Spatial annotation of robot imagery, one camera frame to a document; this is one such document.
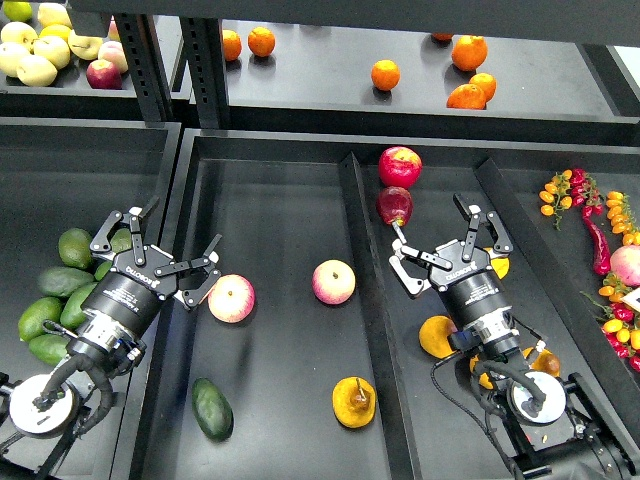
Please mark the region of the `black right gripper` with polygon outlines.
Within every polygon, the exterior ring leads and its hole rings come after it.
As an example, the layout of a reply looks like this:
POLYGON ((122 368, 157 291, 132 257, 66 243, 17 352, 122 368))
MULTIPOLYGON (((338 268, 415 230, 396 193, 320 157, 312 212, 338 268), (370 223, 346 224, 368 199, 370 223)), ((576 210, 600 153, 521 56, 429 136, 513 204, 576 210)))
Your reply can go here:
POLYGON ((437 290, 456 331, 448 336, 452 349, 465 353, 479 351, 486 356, 508 356, 519 348, 508 316, 512 305, 490 258, 505 258, 512 252, 512 242, 499 215, 485 213, 478 205, 466 202, 459 193, 453 202, 468 222, 463 242, 451 242, 436 248, 436 254, 408 246, 400 239, 392 242, 394 254, 389 258, 396 277, 407 293, 416 297, 431 285, 437 290), (494 241, 491 253, 476 247, 477 232, 488 229, 494 241), (403 260, 415 260, 435 266, 428 280, 411 277, 403 260))

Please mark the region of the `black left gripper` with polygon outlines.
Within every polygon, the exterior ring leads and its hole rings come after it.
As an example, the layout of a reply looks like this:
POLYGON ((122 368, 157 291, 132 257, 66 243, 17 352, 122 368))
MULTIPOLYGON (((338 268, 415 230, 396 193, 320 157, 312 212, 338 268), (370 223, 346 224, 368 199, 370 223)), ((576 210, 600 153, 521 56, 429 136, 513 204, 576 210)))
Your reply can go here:
POLYGON ((115 270, 109 271, 88 295, 81 304, 82 311, 87 316, 105 314, 138 338, 144 335, 165 300, 174 298, 191 311, 206 299, 221 277, 217 268, 219 255, 215 252, 221 234, 214 236, 200 257, 180 262, 172 262, 174 257, 155 245, 144 247, 142 226, 158 202, 159 197, 153 196, 144 207, 133 206, 125 213, 113 210, 89 245, 94 258, 113 260, 115 270), (116 255, 111 239, 119 227, 129 231, 132 249, 116 255), (202 283, 190 289, 180 288, 179 279, 196 271, 205 273, 202 283))

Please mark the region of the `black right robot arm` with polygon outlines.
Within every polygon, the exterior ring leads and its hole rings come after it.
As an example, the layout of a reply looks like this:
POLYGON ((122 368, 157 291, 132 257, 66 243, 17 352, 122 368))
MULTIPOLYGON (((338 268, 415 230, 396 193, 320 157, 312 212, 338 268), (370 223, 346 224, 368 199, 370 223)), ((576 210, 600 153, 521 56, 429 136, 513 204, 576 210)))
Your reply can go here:
POLYGON ((515 479, 635 479, 639 454, 614 425, 578 373, 561 378, 542 363, 546 339, 523 350, 524 323, 511 313, 494 263, 513 250, 498 214, 454 203, 467 221, 463 239, 427 252, 413 248, 402 228, 413 212, 410 192, 387 187, 376 200, 396 235, 389 263, 407 293, 436 292, 446 309, 423 348, 438 365, 465 357, 470 390, 484 415, 473 415, 515 479))

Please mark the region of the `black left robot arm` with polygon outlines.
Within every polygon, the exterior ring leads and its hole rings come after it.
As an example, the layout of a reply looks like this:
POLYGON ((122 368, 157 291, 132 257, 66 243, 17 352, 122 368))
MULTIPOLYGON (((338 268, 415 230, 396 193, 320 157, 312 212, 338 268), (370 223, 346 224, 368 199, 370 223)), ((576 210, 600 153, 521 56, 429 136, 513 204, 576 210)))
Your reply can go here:
POLYGON ((15 428, 1 451, 26 437, 57 441, 32 479, 51 478, 75 441, 108 415, 116 398, 111 381, 140 364, 142 337, 164 303, 176 299, 191 311, 221 277, 219 235, 200 256, 184 261, 144 242, 142 222, 157 202, 112 211, 89 243, 92 257, 111 267, 82 303, 85 320, 77 332, 43 321, 45 332, 67 341, 55 368, 17 383, 1 380, 1 418, 15 428))

